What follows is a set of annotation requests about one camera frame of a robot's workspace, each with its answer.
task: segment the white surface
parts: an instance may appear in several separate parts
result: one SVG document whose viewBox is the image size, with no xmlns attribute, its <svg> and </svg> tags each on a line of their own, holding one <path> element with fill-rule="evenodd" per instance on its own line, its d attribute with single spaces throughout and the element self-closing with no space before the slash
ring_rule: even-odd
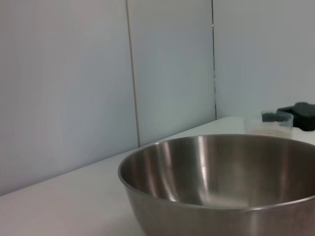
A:
<svg viewBox="0 0 315 236">
<path fill-rule="evenodd" d="M 128 0 L 141 144 L 215 119 L 209 0 Z"/>
<path fill-rule="evenodd" d="M 223 118 L 167 139 L 244 133 L 242 118 Z M 314 132 L 293 138 L 315 144 Z M 144 236 L 117 176 L 133 151 L 0 197 L 1 236 Z"/>
<path fill-rule="evenodd" d="M 1 0 L 0 194 L 135 147 L 125 0 Z"/>
<path fill-rule="evenodd" d="M 315 103 L 315 1 L 213 2 L 219 118 Z"/>
</svg>

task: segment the black object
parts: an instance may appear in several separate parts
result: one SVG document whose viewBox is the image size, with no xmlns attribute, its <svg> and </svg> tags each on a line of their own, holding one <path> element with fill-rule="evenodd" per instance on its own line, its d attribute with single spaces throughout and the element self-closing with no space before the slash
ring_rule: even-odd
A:
<svg viewBox="0 0 315 236">
<path fill-rule="evenodd" d="M 315 105 L 307 102 L 298 102 L 292 107 L 279 108 L 278 111 L 293 115 L 293 126 L 304 131 L 315 130 Z"/>
</svg>

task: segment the stainless steel bowl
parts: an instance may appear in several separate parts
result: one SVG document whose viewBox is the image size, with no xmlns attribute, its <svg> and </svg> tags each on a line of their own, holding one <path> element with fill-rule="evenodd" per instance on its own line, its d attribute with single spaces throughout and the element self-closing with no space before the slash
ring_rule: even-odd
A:
<svg viewBox="0 0 315 236">
<path fill-rule="evenodd" d="M 119 167 L 148 236 L 315 235 L 315 146 L 267 136 L 166 141 Z"/>
</svg>

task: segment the white table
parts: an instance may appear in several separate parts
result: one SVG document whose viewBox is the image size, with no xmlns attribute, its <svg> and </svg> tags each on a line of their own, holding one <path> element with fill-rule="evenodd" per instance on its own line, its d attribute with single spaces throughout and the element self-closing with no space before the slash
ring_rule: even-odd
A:
<svg viewBox="0 0 315 236">
<path fill-rule="evenodd" d="M 242 118 L 222 118 L 183 133 L 242 134 Z M 314 132 L 293 138 L 315 144 Z M 1 236 L 144 236 L 117 176 L 135 150 L 0 197 Z"/>
</svg>

